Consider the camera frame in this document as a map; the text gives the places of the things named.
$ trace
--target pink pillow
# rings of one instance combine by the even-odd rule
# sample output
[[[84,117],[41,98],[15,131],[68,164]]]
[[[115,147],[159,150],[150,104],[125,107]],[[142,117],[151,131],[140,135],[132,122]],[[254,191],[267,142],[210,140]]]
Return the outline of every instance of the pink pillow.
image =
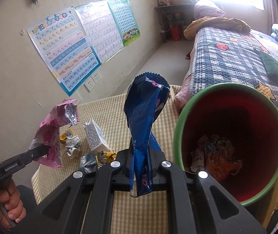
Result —
[[[194,5],[194,19],[203,17],[222,17],[226,13],[210,0],[199,0]]]

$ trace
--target red shoe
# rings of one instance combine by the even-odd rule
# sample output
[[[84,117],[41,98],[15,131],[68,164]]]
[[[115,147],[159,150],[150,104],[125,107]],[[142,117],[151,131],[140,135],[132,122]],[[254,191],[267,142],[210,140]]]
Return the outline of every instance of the red shoe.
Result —
[[[188,54],[185,56],[185,58],[186,59],[188,59],[188,60],[190,60],[191,58],[190,58],[190,53],[191,53],[191,51],[190,52],[188,52]]]

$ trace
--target human hand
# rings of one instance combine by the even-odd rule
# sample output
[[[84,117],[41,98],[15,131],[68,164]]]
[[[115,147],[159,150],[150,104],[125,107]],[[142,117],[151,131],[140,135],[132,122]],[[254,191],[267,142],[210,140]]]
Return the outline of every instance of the human hand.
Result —
[[[0,189],[0,203],[4,204],[6,210],[8,210],[8,217],[15,220],[16,223],[20,222],[25,216],[26,211],[23,207],[23,202],[20,200],[20,192],[15,186],[15,182],[12,178],[9,180],[9,186],[7,190]],[[4,214],[0,209],[0,224],[7,229],[12,229]]]

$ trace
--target wall socket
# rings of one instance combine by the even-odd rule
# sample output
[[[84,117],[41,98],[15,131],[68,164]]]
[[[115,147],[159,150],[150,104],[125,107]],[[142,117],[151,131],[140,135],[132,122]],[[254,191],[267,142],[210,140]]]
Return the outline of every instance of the wall socket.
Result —
[[[93,78],[90,76],[90,77],[88,77],[88,79],[86,80],[86,83],[84,83],[84,85],[86,86],[88,91],[91,92],[91,90],[95,87],[96,83],[94,82]]]
[[[96,84],[97,84],[97,83],[101,80],[101,78],[102,78],[102,76],[100,75],[100,73],[99,73],[98,70],[96,70],[95,73],[93,73],[93,74],[91,75],[91,77],[93,78],[93,80],[95,81]]]

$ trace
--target green poster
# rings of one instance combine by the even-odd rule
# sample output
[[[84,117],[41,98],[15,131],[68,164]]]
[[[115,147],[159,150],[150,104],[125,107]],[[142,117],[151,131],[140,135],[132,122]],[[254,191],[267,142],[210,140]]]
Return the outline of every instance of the green poster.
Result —
[[[128,0],[107,0],[124,46],[140,37],[139,27]]]

